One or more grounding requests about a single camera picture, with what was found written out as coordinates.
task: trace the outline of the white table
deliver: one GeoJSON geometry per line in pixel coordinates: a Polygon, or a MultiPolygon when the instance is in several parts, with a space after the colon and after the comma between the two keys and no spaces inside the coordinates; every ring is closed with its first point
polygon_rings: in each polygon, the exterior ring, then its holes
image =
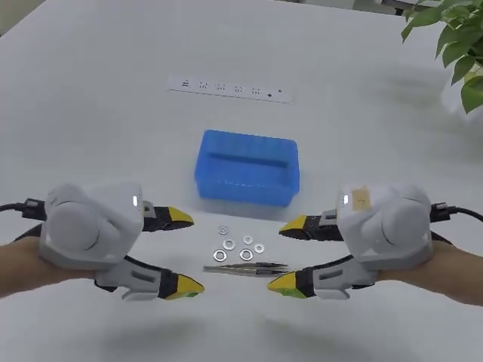
{"type": "MultiPolygon", "coordinates": [[[[433,62],[440,28],[403,46],[403,25],[258,0],[49,0],[2,37],[0,201],[41,198],[67,180],[136,179],[147,199],[192,213],[196,225],[143,235],[132,255],[192,275],[206,292],[128,304],[73,281],[13,296],[0,302],[0,359],[478,360],[480,308],[397,283],[348,302],[300,301],[268,292],[265,280],[201,272],[220,245],[219,225],[234,238],[252,234],[266,245],[263,259],[294,267],[344,255],[342,244],[277,231],[298,213],[333,207],[339,185],[354,179],[413,181],[434,202],[483,210],[481,132],[438,102],[448,79],[433,62]],[[281,84],[296,100],[170,93],[169,75],[281,84]],[[292,205],[200,201],[192,174],[205,128],[296,140],[301,192],[292,205]]],[[[2,214],[2,240],[31,225],[2,214]]],[[[435,230],[483,253],[471,219],[435,230]]]]}

